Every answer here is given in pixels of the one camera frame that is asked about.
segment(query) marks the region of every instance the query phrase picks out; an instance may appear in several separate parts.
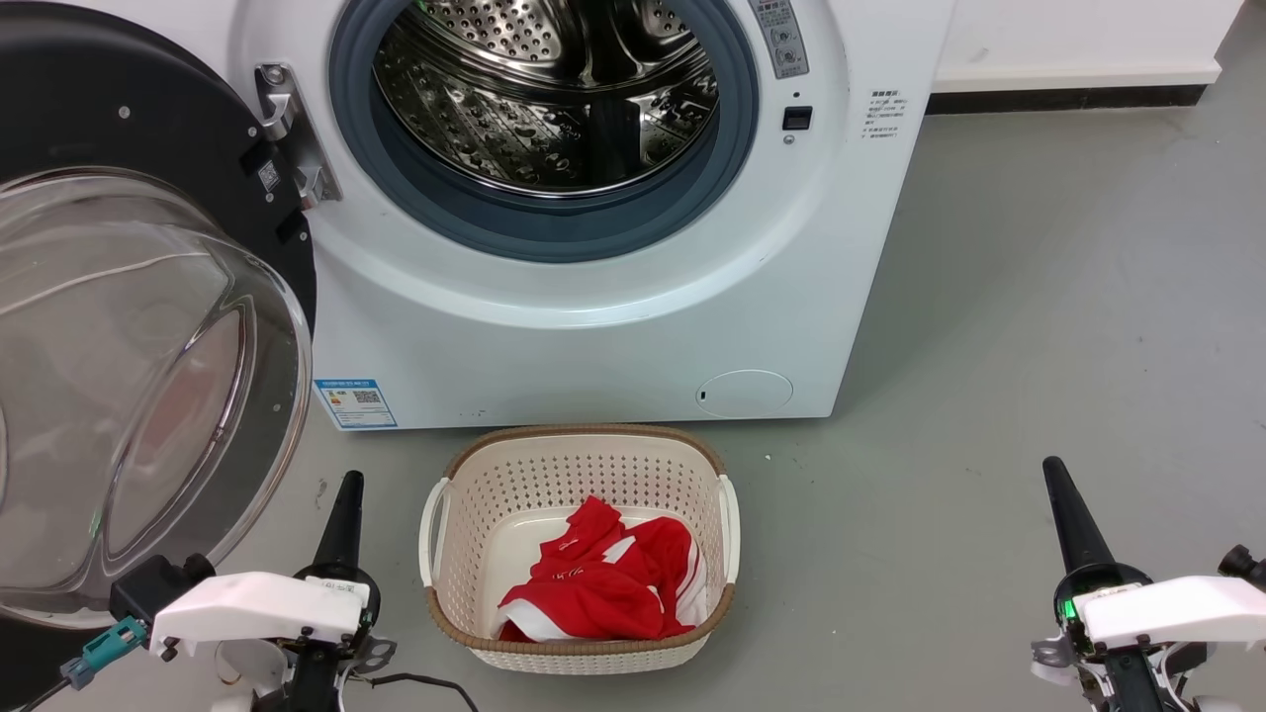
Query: perforated basket wall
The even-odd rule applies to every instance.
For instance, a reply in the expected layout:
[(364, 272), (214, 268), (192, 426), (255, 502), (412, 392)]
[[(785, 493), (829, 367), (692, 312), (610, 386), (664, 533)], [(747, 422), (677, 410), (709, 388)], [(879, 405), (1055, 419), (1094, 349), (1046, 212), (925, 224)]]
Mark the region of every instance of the perforated basket wall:
[[(541, 427), (481, 438), (447, 473), (451, 500), (434, 588), (428, 589), (436, 623), (480, 659), (510, 670), (600, 675), (690, 660), (733, 598), (734, 587), (725, 576), (722, 474), (720, 460), (706, 445), (671, 428)], [(544, 645), (482, 637), (484, 552), (496, 524), (528, 509), (579, 507), (590, 494), (614, 507), (663, 509), (686, 523), (708, 564), (709, 618), (662, 641)]]

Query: white wall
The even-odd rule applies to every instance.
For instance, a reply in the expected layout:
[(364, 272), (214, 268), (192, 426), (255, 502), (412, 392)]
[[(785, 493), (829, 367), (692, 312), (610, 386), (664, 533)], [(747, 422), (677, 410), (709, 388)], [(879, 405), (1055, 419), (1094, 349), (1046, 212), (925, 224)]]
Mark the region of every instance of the white wall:
[(958, 0), (934, 91), (1210, 84), (1242, 0)]

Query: qr code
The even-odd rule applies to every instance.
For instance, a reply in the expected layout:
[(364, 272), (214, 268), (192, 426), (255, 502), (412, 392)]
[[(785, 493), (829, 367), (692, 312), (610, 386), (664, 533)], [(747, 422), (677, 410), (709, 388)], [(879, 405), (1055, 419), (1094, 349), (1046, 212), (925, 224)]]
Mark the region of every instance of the qr code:
[(272, 161), (265, 163), (258, 172), (260, 182), (263, 184), (265, 190), (271, 191), (273, 188), (277, 188), (279, 182), (281, 182), (281, 176), (277, 175), (277, 167), (272, 165)]

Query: black cable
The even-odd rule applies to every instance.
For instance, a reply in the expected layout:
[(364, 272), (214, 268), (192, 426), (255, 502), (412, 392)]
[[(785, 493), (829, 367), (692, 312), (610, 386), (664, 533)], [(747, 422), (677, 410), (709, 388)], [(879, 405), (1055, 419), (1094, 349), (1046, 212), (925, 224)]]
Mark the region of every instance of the black cable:
[(42, 696), (37, 697), (35, 699), (32, 699), (30, 702), (28, 702), (28, 703), (27, 703), (27, 706), (25, 706), (25, 707), (23, 707), (23, 708), (22, 708), (22, 709), (19, 709), (18, 712), (30, 712), (30, 711), (32, 711), (32, 709), (34, 709), (35, 707), (39, 707), (41, 704), (43, 704), (43, 703), (48, 702), (48, 698), (49, 698), (49, 697), (52, 697), (52, 696), (54, 696), (54, 694), (57, 694), (57, 693), (62, 692), (62, 690), (63, 690), (63, 689), (66, 689), (67, 687), (70, 687), (70, 684), (71, 684), (71, 682), (63, 678), (63, 679), (62, 679), (62, 682), (60, 682), (60, 683), (57, 683), (56, 685), (53, 685), (53, 687), (48, 688), (48, 689), (47, 689), (47, 690), (44, 692), (44, 694), (42, 694)]
[(466, 690), (462, 689), (462, 685), (457, 683), (451, 683), (448, 680), (441, 680), (439, 678), (430, 678), (427, 675), (413, 675), (410, 673), (398, 673), (395, 675), (382, 675), (381, 678), (362, 678), (362, 679), (370, 683), (371, 688), (376, 688), (379, 685), (385, 685), (390, 683), (399, 683), (403, 680), (413, 680), (415, 683), (422, 683), (424, 685), (446, 687), (448, 689), (457, 690), (457, 694), (462, 696), (462, 699), (466, 701), (466, 706), (471, 708), (471, 712), (479, 712), (479, 707), (475, 707), (475, 701), (471, 699), (471, 696), (466, 694)]

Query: beige plastic basket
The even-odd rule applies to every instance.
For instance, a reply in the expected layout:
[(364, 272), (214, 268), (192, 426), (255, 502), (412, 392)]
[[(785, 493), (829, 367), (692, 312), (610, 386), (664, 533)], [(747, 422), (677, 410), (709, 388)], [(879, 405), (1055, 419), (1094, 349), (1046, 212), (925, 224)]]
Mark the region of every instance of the beige plastic basket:
[[(630, 523), (662, 516), (682, 521), (708, 565), (711, 614), (694, 631), (661, 641), (494, 640), (501, 598), (528, 580), (539, 545), (561, 536), (566, 517), (590, 494)], [(490, 665), (556, 675), (641, 673), (686, 663), (729, 611), (738, 555), (738, 500), (720, 459), (685, 432), (651, 426), (534, 427), (485, 436), (457, 456), (430, 492), (418, 537), (422, 580), (439, 628)]]

